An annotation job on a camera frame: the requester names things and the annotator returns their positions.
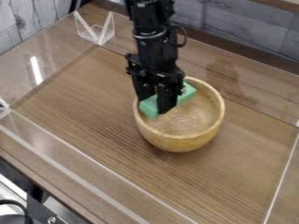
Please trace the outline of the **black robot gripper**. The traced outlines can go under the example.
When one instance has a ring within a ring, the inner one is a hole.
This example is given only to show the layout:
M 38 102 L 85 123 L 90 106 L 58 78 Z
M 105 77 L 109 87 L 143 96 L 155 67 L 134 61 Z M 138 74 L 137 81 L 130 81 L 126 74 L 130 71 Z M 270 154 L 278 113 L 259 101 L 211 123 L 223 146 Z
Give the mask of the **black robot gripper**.
M 133 76 L 139 101 L 158 93 L 158 113 L 166 114 L 178 103 L 185 72 L 177 65 L 179 49 L 187 39 L 178 41 L 178 27 L 163 27 L 153 33 L 134 31 L 138 53 L 129 53 L 127 73 Z

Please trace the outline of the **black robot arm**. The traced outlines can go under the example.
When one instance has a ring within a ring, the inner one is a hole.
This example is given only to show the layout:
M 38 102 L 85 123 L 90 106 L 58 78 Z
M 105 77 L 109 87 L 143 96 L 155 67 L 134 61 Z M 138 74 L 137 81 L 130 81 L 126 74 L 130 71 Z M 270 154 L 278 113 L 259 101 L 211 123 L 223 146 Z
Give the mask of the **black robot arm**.
M 175 0 L 126 0 L 126 9 L 134 24 L 133 35 L 138 53 L 126 55 L 126 71 L 133 77 L 135 93 L 142 102 L 157 96 L 158 113 L 166 114 L 183 94 L 185 71 L 178 67 L 181 43 L 171 22 Z

